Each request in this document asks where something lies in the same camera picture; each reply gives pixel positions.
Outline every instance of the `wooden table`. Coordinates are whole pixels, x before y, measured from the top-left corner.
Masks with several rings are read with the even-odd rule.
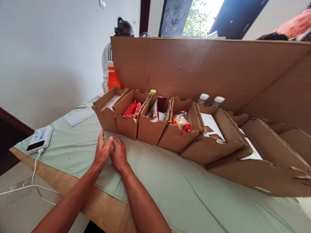
[[[30,169],[34,169],[33,158],[15,147],[12,147],[10,151]],[[37,163],[36,174],[63,196],[79,180],[40,161]],[[81,212],[107,233],[136,233],[130,206],[95,186]]]

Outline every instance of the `forearm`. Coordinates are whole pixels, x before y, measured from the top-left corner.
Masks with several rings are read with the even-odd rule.
[[[156,203],[134,174],[130,165],[119,170],[138,233],[171,233]]]
[[[75,186],[60,200],[60,202],[45,216],[33,230],[33,233],[62,233],[68,232],[79,214],[83,204],[90,195],[102,167],[91,166],[78,180]]]

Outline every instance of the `orange bottle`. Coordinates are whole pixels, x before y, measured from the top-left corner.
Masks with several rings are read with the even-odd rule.
[[[108,73],[108,83],[107,83],[108,90],[111,90],[112,88],[114,88],[116,86],[121,87],[119,79],[116,75],[114,66],[108,66],[108,72],[109,72]]]

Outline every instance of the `white bottle cap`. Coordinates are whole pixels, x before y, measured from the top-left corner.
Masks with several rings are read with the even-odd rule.
[[[222,103],[224,101],[224,97],[221,97],[221,96],[217,96],[214,101],[217,102],[217,103]]]
[[[201,94],[200,99],[207,100],[210,97],[208,94]]]

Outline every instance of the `white power bank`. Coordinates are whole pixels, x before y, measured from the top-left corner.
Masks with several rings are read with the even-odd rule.
[[[51,126],[37,129],[33,134],[26,151],[29,154],[33,154],[38,152],[38,150],[41,148],[48,148],[52,136],[52,131],[53,128]]]

